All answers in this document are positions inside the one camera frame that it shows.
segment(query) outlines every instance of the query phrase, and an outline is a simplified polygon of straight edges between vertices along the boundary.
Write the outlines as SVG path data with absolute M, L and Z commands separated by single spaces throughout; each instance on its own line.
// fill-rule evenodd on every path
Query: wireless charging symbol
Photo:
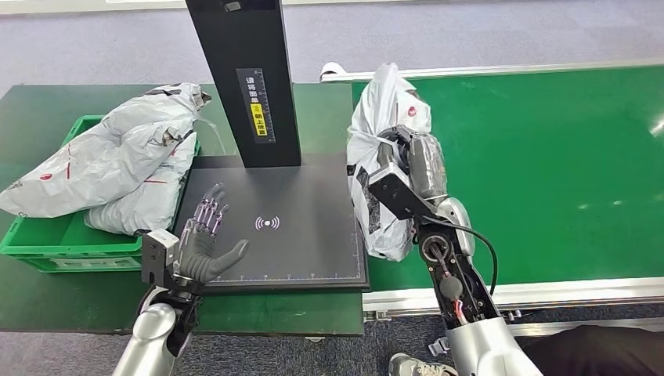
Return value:
M 269 227 L 273 230 L 277 230 L 279 229 L 279 225 L 281 225 L 281 220 L 277 216 L 272 219 L 263 219 L 263 217 L 259 216 L 256 218 L 256 222 L 254 223 L 254 227 L 257 230 L 260 230 L 263 227 Z

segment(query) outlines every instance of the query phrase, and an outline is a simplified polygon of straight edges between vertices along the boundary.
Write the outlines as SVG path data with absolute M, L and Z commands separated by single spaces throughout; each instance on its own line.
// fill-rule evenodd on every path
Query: package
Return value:
M 387 143 L 396 148 L 378 135 L 396 125 L 430 132 L 431 108 L 399 77 L 395 64 L 385 64 L 376 70 L 355 108 L 348 127 L 347 155 L 349 171 L 353 171 L 349 182 L 353 207 L 366 249 L 369 255 L 391 261 L 401 261 L 412 248 L 413 224 L 411 220 L 399 221 L 368 191 L 368 185 L 369 176 L 380 167 L 378 147 Z
M 168 229 L 195 149 L 196 133 L 191 133 L 135 191 L 88 210 L 85 224 L 93 229 L 127 235 Z
M 199 85 L 182 83 L 122 103 L 2 191 L 0 208 L 23 217 L 51 218 L 123 197 L 192 132 L 209 99 Z

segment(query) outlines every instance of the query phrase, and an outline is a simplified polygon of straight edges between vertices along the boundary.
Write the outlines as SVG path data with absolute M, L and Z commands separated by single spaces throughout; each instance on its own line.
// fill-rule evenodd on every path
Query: black scanning platform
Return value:
M 213 185 L 230 208 L 215 255 L 249 240 L 246 256 L 206 292 L 369 287 L 344 154 L 305 154 L 302 166 L 244 168 L 239 157 L 194 158 L 175 224 L 179 235 Z

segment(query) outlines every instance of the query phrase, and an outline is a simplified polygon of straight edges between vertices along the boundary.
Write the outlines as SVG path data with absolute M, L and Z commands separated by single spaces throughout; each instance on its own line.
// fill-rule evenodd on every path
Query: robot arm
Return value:
M 420 256 L 427 264 L 454 363 L 463 376 L 540 376 L 493 304 L 497 260 L 493 246 L 471 229 L 466 209 L 447 193 L 438 140 L 395 127 L 380 134 L 381 168 L 369 191 L 398 219 L 413 219 Z M 492 252 L 490 291 L 473 267 L 477 236 Z
M 215 185 L 198 204 L 177 238 L 166 230 L 143 235 L 141 277 L 153 285 L 139 307 L 132 338 L 114 376 L 172 374 L 191 331 L 198 325 L 198 306 L 206 282 L 240 261 L 248 242 L 213 258 L 217 230 L 228 205 L 221 206 L 223 185 Z

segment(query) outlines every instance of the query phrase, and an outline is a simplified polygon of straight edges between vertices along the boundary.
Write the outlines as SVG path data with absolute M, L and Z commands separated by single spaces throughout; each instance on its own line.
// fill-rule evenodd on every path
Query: green crate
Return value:
M 78 118 L 63 146 L 99 124 L 102 118 L 103 115 Z M 0 242 L 0 254 L 44 273 L 140 270 L 140 237 L 91 229 L 85 225 L 84 217 L 84 211 L 57 218 L 16 217 Z

